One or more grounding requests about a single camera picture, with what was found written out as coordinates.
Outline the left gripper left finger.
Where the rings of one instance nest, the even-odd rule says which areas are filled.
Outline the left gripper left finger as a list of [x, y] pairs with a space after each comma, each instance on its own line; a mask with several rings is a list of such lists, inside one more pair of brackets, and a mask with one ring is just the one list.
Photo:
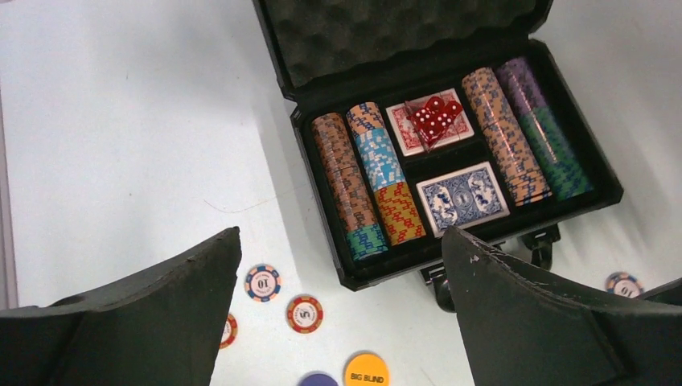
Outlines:
[[210, 384], [241, 257], [226, 228], [108, 285], [4, 310], [2, 384]]

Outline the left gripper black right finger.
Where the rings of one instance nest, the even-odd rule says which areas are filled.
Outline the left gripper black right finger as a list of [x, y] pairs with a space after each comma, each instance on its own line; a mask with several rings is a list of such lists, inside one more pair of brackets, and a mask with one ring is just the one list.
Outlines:
[[456, 227], [442, 257], [477, 385], [680, 384], [680, 280], [609, 294]]

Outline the brown white poker chip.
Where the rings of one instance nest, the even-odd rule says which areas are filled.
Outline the brown white poker chip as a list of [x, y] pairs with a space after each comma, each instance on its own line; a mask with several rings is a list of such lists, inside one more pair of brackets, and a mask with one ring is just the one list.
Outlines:
[[609, 275], [605, 282], [606, 292], [626, 298], [637, 298], [644, 293], [640, 281], [627, 272], [616, 272]]

